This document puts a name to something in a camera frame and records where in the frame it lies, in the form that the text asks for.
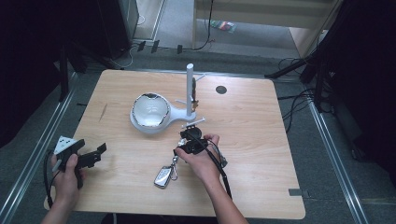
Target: table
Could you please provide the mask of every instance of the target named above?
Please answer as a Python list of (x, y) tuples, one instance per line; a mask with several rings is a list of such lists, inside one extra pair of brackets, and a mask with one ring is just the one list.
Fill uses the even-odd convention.
[[(157, 92), (174, 106), (182, 107), (186, 78), (182, 74), (106, 70), (74, 135), (85, 139), (85, 154), (106, 142), (102, 160), (87, 169), (77, 211), (215, 215), (204, 186), (190, 166), (180, 159), (177, 181), (166, 189), (153, 181), (164, 165), (170, 165), (179, 140), (177, 121), (164, 132), (148, 135), (130, 121), (134, 100), (142, 93)], [(227, 92), (219, 94), (217, 86)], [(305, 215), (290, 147), (285, 134), (274, 84), (271, 80), (206, 76), (197, 81), (198, 124), (205, 133), (220, 136), (219, 148), (228, 165), (233, 201), (245, 217), (300, 219)]]
[[(318, 37), (335, 19), (343, 0), (216, 0), (212, 20), (290, 27), (301, 57), (316, 46)], [(196, 20), (209, 19), (211, 0), (194, 0), (192, 47)]]

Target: key fob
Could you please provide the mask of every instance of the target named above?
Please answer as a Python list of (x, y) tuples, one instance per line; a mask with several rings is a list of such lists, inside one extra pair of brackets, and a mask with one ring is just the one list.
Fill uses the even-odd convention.
[(171, 166), (163, 166), (161, 171), (155, 177), (154, 185), (160, 189), (166, 188), (169, 183), (169, 179), (172, 176), (173, 169)]

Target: wooden table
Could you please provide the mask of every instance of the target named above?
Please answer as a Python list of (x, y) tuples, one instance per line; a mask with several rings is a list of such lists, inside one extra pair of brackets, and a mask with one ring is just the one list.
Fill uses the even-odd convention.
[[(106, 70), (101, 75), (75, 139), (85, 139), (81, 153), (106, 142), (102, 160), (87, 169), (78, 211), (109, 213), (214, 216), (212, 204), (190, 166), (180, 159), (178, 180), (166, 189), (153, 181), (170, 165), (181, 125), (164, 132), (140, 133), (130, 121), (134, 100), (142, 93), (157, 92), (173, 105), (186, 92), (183, 74)], [(225, 94), (217, 86), (227, 88)], [(245, 217), (292, 218), (305, 215), (301, 196), (290, 196), (299, 184), (290, 155), (274, 84), (271, 80), (210, 77), (197, 82), (198, 127), (220, 136), (226, 157), (233, 201)]]

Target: metal rail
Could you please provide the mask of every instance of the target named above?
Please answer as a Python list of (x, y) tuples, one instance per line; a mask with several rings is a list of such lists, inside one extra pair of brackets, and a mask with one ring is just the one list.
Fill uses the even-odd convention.
[(369, 223), (369, 220), (364, 213), (363, 207), (361, 206), (361, 200), (355, 190), (355, 187), (353, 186), (351, 179), (349, 178), (347, 169), (345, 168), (338, 154), (337, 148), (334, 144), (334, 141), (332, 140), (332, 136), (330, 135), (323, 116), (319, 114), (313, 103), (309, 103), (309, 108), (311, 109), (315, 123), (318, 126), (319, 133), (322, 137), (327, 153), (329, 154), (332, 168), (334, 169), (338, 182), (340, 183), (341, 190), (344, 192), (346, 203), (349, 206), (353, 219), (359, 224)]
[(57, 105), (54, 113), (49, 120), (49, 123), (47, 124), (44, 132), (41, 134), (38, 143), (35, 145), (35, 149), (33, 150), (29, 160), (26, 162), (20, 176), (11, 188), (6, 202), (4, 203), (0, 211), (0, 220), (3, 224), (10, 223), (11, 219), (14, 217), (14, 214), (17, 211), (18, 206), (20, 205), (23, 195), (35, 175), (35, 171), (37, 170), (40, 162), (42, 162), (44, 158), (50, 140), (52, 139), (52, 136), (58, 128), (58, 125), (62, 117), (64, 116), (66, 108), (69, 106), (70, 100), (72, 99), (76, 89), (77, 81), (78, 75), (77, 73), (73, 73), (70, 78), (70, 92), (66, 95), (64, 100)]

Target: white bowl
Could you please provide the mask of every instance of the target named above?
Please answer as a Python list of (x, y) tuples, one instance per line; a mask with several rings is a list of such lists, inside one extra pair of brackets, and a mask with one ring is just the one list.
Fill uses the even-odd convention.
[(137, 97), (131, 111), (135, 125), (144, 129), (161, 129), (170, 117), (168, 101), (160, 94), (149, 92)]

